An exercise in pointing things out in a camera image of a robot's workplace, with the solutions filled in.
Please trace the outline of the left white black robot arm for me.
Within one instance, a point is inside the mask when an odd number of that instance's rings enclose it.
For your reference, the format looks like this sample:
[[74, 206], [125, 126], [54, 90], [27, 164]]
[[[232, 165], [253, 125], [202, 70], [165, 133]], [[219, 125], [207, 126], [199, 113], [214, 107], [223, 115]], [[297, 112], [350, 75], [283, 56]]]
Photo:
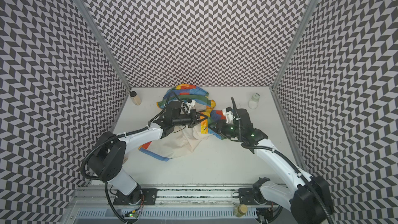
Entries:
[[175, 127], [193, 128], [207, 116], [183, 101], [168, 102], [164, 108], [139, 130], [122, 134], [104, 133], [80, 165], [83, 178], [111, 184], [117, 192], [127, 197], [129, 204], [137, 204], [142, 197], [139, 185], [124, 169], [123, 161], [130, 151], [161, 140]]

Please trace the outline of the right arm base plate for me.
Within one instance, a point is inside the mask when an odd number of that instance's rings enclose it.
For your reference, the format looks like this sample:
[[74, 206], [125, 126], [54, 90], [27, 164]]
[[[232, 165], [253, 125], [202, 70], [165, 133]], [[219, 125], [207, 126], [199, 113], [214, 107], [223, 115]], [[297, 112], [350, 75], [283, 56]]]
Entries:
[[256, 206], [256, 207], [279, 207], [277, 203], [266, 200], [257, 200], [255, 198], [255, 193], [252, 188], [239, 188], [238, 199], [240, 204], [244, 204], [247, 206]]

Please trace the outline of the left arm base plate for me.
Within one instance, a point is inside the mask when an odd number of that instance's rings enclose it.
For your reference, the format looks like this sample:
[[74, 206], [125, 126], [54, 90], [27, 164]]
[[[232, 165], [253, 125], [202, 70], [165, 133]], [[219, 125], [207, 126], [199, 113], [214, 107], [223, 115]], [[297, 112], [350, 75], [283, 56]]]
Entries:
[[116, 206], [139, 206], [154, 205], [157, 198], [158, 190], [156, 188], [139, 188], [136, 187], [129, 195], [124, 195], [120, 190], [116, 191], [113, 204]]

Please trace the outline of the rainbow coloured jacket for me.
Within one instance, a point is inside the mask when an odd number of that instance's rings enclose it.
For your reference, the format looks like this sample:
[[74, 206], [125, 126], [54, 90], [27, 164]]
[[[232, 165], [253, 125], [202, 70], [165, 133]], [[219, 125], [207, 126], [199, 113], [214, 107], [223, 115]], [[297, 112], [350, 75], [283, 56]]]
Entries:
[[218, 120], [226, 120], [221, 110], [215, 110], [216, 103], [209, 99], [209, 93], [191, 84], [180, 84], [169, 89], [163, 99], [157, 102], [158, 108], [163, 109], [167, 100], [177, 101], [175, 95], [170, 93], [171, 91], [175, 92], [178, 98], [187, 105], [190, 105], [190, 100], [194, 100], [193, 108], [207, 116], [207, 119], [193, 128], [175, 127], [167, 137], [148, 142], [138, 148], [144, 154], [160, 161], [169, 161], [193, 153], [199, 143], [207, 140], [211, 135], [221, 139], [221, 136], [210, 130], [208, 125]]

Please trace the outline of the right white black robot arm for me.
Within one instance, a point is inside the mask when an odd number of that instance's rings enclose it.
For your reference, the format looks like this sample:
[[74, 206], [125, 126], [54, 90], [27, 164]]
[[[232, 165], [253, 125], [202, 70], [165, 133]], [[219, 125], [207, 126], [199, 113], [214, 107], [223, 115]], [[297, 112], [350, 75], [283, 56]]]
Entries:
[[263, 131], [254, 128], [246, 109], [228, 107], [223, 115], [208, 127], [265, 161], [285, 184], [259, 179], [252, 186], [258, 200], [272, 201], [288, 209], [299, 224], [334, 223], [330, 185], [323, 177], [309, 174], [279, 151]]

